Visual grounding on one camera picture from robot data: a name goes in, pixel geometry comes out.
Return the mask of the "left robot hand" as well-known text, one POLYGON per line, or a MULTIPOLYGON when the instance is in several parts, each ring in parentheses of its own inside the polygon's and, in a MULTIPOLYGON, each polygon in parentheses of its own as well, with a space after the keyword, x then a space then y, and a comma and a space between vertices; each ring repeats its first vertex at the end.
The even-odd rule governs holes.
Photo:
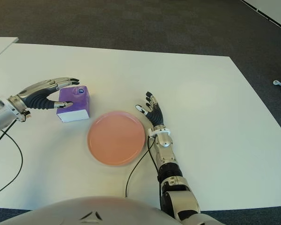
POLYGON ((8 98, 8 101, 17 108, 18 111, 23 112, 27 108, 30 109, 54 109, 54 108, 68 108, 73 105, 71 101, 52 101, 48 96, 61 88, 71 85, 80 84, 78 79, 61 77, 49 80, 44 80, 35 83, 18 94, 8 98))

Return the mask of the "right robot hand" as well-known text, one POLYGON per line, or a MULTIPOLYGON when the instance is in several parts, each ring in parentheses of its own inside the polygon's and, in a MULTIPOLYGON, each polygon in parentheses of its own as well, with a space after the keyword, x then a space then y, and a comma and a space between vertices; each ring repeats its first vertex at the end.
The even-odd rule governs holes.
POLYGON ((143 108, 141 105, 136 105, 135 108, 146 116, 153 127, 164 126, 163 113, 155 96, 151 92, 147 91, 146 100, 146 106, 150 109, 149 111, 143 108))

